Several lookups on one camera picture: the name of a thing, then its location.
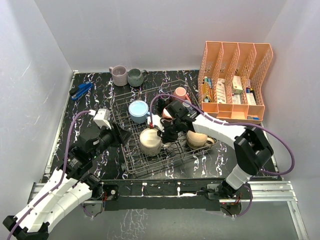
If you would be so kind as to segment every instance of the gray floor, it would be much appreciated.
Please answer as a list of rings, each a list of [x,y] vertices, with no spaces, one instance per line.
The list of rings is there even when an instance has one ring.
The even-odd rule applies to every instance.
[[[121,210],[94,220],[77,207],[51,232],[49,240],[295,240],[287,202],[253,202],[232,220],[202,209]]]

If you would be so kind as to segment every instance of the black marble table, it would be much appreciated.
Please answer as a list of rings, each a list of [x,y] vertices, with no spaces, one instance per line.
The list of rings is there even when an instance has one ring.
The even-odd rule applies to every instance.
[[[141,87],[133,88],[128,84],[118,87],[113,84],[110,73],[77,73],[74,75],[73,85],[78,86],[84,82],[92,82],[94,87],[77,101],[69,100],[65,111],[59,138],[53,156],[51,171],[59,164],[64,157],[66,139],[69,126],[73,117],[84,110],[98,110],[100,108],[111,109],[110,101],[114,96],[124,93],[132,93],[134,97],[140,91],[160,86],[162,83],[170,81],[183,80],[191,88],[192,93],[198,99],[198,70],[180,70],[180,71],[152,71],[149,72],[146,81]],[[95,124],[90,115],[83,115],[76,121],[71,143],[77,140],[80,130]],[[209,152],[194,156],[191,161],[179,166],[170,165],[156,174],[148,175],[145,178],[225,178],[236,165],[236,156],[234,150],[219,142],[215,144]],[[90,170],[102,180],[132,178],[123,170],[124,156],[121,148],[106,150],[101,156],[94,160],[93,168]],[[275,171],[273,162],[270,160],[265,169]],[[259,174],[259,177],[270,180],[272,176]]]

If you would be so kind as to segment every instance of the green mug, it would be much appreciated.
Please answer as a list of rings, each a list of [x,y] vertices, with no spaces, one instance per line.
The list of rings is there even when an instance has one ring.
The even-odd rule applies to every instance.
[[[144,83],[144,80],[147,76],[148,72],[146,70],[140,71],[137,68],[131,69],[128,72],[128,83],[132,87],[139,87]]]

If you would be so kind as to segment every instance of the beige mug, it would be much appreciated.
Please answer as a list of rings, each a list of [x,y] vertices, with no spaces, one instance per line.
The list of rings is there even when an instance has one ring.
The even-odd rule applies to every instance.
[[[208,137],[205,134],[197,133],[193,131],[188,131],[186,133],[186,144],[188,144],[188,146],[193,150],[199,149],[202,147],[210,147],[214,143],[215,143],[215,140],[213,140],[212,138]]]
[[[141,150],[148,157],[154,157],[161,151],[162,140],[157,132],[155,128],[147,128],[140,134]]]

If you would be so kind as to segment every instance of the blue tool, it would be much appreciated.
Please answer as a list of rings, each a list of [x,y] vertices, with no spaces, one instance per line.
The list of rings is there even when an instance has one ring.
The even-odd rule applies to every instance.
[[[75,88],[72,88],[69,91],[69,94],[71,95],[71,99],[73,101],[81,98],[83,95],[85,95],[89,89],[91,89],[94,85],[87,81],[85,83],[80,84],[79,86],[76,86]]]

